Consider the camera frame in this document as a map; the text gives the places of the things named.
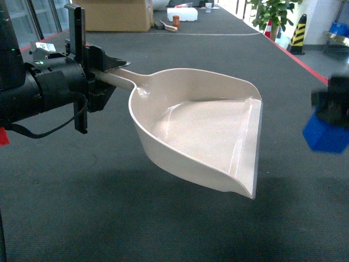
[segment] gray carpet floor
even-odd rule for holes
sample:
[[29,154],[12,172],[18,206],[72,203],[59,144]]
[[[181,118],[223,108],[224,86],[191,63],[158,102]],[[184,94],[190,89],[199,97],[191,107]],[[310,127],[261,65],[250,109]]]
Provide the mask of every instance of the gray carpet floor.
[[[9,133],[0,148],[8,260],[348,261],[348,152],[312,152],[302,136],[310,93],[325,86],[255,33],[219,9],[199,10],[178,33],[87,40],[137,73],[186,67],[252,82],[264,103],[256,200],[158,168],[137,137],[129,92],[116,89],[89,114],[86,135],[72,124],[40,140]],[[72,113],[68,105],[21,123],[43,132]]]

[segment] glass door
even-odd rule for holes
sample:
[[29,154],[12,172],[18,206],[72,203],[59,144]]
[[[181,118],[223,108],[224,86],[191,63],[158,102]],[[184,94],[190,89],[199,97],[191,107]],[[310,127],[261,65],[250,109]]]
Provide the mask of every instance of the glass door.
[[39,26],[44,38],[58,33],[59,25],[53,15],[53,10],[49,0],[29,0],[33,4],[34,11],[37,15]]
[[53,0],[55,4],[55,8],[57,10],[58,20],[61,24],[61,29],[66,30],[69,29],[69,18],[68,18],[68,10],[64,8],[65,4],[70,3],[69,0]]
[[35,26],[34,17],[26,0],[6,0],[12,24],[20,48],[30,45],[31,41],[38,41],[40,34]]

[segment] blue object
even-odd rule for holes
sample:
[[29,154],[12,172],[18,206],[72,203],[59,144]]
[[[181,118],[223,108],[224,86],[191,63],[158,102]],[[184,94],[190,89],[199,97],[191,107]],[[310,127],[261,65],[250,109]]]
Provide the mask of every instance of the blue object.
[[348,25],[345,23],[332,23],[331,29],[329,30],[330,33],[346,36],[347,33],[347,27]]
[[342,153],[349,144],[349,130],[320,120],[315,113],[305,126],[303,136],[313,151]]

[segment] orange object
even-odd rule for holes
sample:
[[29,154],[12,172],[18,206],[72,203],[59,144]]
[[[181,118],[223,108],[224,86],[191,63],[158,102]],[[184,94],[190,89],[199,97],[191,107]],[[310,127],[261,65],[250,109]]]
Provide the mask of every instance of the orange object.
[[179,15],[173,16],[173,26],[175,26],[179,29]]
[[5,128],[0,127],[0,146],[5,146],[9,143],[10,143],[10,140],[7,137]]

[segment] black cable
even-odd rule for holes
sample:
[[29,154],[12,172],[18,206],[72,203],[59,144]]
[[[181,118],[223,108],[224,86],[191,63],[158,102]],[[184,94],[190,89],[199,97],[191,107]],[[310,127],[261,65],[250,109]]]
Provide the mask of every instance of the black cable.
[[74,115],[70,120],[66,121],[66,123],[61,124],[59,127],[56,127],[53,130],[51,130],[51,131],[48,131],[48,132],[42,133],[42,134],[34,134],[29,129],[25,128],[24,126],[21,126],[20,124],[12,124],[12,123],[4,124],[3,127],[6,130],[14,131],[14,132],[19,133],[21,135],[25,135],[25,136],[27,136],[29,138],[34,138],[34,139],[44,138],[44,137],[52,134],[53,132],[55,132],[57,130],[60,130],[61,128],[65,127],[71,121],[73,121],[74,119],[78,118],[81,114],[83,114],[84,112],[87,111],[87,102],[88,102],[88,100],[86,99],[86,97],[83,94],[78,93],[78,92],[73,93],[73,96],[75,98],[74,100],[82,99],[84,101],[83,108],[76,115]]
[[2,227],[1,210],[0,210],[0,262],[6,262],[6,246],[5,246],[4,228]]

